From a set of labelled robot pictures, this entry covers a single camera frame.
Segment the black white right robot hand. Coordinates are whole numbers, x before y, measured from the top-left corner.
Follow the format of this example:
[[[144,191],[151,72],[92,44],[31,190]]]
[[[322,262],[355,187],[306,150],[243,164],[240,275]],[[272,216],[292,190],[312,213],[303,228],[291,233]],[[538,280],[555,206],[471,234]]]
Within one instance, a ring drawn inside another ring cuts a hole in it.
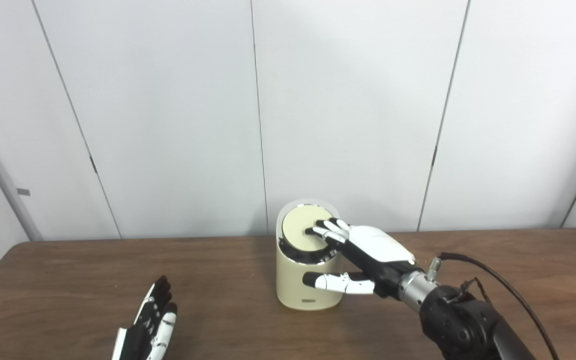
[[[405,276],[421,271],[413,253],[379,228],[330,218],[319,219],[305,233],[323,239],[359,269],[358,273],[306,272],[302,283],[313,289],[402,301]]]

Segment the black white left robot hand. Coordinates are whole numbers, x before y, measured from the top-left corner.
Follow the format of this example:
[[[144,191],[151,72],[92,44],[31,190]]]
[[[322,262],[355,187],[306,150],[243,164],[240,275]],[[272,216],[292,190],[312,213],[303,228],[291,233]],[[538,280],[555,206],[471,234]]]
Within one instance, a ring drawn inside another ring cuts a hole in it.
[[[151,285],[128,328],[119,328],[112,360],[163,360],[178,319],[171,284],[162,275]]]

